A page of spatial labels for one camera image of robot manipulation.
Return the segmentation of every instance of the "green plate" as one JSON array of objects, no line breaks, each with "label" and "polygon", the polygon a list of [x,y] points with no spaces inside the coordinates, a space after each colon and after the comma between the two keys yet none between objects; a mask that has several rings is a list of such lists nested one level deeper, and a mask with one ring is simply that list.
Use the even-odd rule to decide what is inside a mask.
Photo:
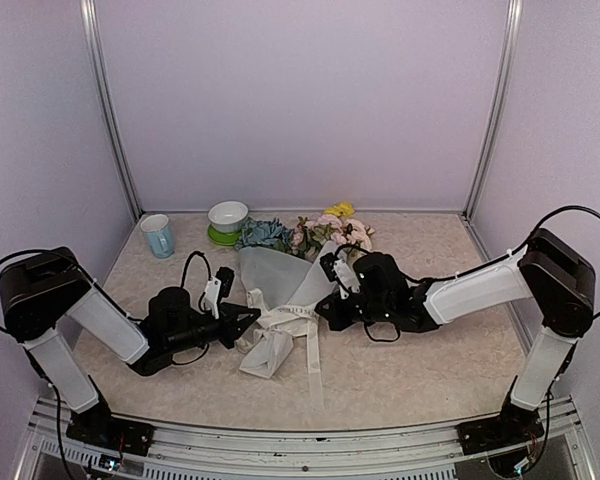
[{"label": "green plate", "polygon": [[236,243],[238,243],[238,240],[240,240],[240,235],[242,235],[242,232],[221,233],[209,225],[209,228],[207,229],[207,235],[209,235],[209,240],[211,240],[211,243],[215,243],[221,247],[233,247]]}]

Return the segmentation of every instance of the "flower bouquet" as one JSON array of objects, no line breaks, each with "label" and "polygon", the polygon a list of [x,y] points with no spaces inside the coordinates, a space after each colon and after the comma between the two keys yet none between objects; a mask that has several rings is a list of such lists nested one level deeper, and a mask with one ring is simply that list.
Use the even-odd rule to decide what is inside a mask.
[{"label": "flower bouquet", "polygon": [[322,246],[331,240],[338,246],[356,245],[370,251],[374,230],[360,220],[350,218],[354,213],[353,205],[343,202],[326,209],[315,219],[298,217],[295,229],[285,227],[277,218],[271,221],[249,218],[242,227],[236,249],[266,247],[313,260]]}]

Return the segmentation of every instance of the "purple wall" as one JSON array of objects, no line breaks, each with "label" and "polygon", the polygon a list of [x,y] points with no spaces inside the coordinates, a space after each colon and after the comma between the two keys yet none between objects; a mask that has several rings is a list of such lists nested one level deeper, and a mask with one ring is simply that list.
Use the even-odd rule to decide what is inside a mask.
[{"label": "purple wall", "polygon": [[[525,2],[519,46],[495,158],[477,214],[492,254],[517,245],[537,220],[566,203],[600,211],[600,2]],[[600,223],[568,213],[549,227],[596,267]],[[522,305],[536,332],[535,307]],[[600,463],[600,319],[560,382],[570,391]]]},{"label": "purple wall", "polygon": [[506,0],[98,2],[147,210],[461,210]]},{"label": "purple wall", "polygon": [[[0,257],[68,245],[102,276],[132,222],[88,62],[79,2],[0,0]],[[0,334],[0,479],[40,383]]]}]

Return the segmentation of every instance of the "speckled countertop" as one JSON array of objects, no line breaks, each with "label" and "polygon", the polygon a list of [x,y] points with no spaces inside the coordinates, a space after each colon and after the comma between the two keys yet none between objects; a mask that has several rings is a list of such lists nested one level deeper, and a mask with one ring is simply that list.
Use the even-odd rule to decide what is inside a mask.
[{"label": "speckled countertop", "polygon": [[[292,226],[298,214],[275,216]],[[163,287],[178,284],[188,253],[203,250],[214,271],[223,265],[236,270],[229,301],[244,304],[238,255],[211,244],[206,215],[169,217],[176,253],[155,259],[136,227],[105,285],[113,298],[133,316],[144,318],[149,299]],[[356,218],[376,229],[374,249],[392,254],[400,268],[415,277],[446,275],[480,263],[455,215],[359,213]],[[204,268],[194,262],[187,280],[192,298],[204,283]],[[217,343],[201,361],[148,378],[136,375],[87,332],[75,352],[116,412],[267,430],[407,426],[494,412],[524,360],[504,307],[434,332],[403,334],[393,344],[370,342],[360,325],[330,332],[325,321],[319,337],[325,413],[310,406],[303,338],[294,340],[295,348],[270,380],[238,371],[242,355]],[[183,352],[176,358],[183,362],[197,353]]]}]

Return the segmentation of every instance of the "light blue mug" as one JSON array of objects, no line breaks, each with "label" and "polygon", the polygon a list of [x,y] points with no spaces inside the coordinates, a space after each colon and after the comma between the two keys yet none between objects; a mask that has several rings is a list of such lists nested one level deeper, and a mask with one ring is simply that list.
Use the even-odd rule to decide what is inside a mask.
[{"label": "light blue mug", "polygon": [[162,214],[150,215],[140,223],[140,230],[154,257],[167,258],[173,255],[176,244],[169,225],[169,217]]}]

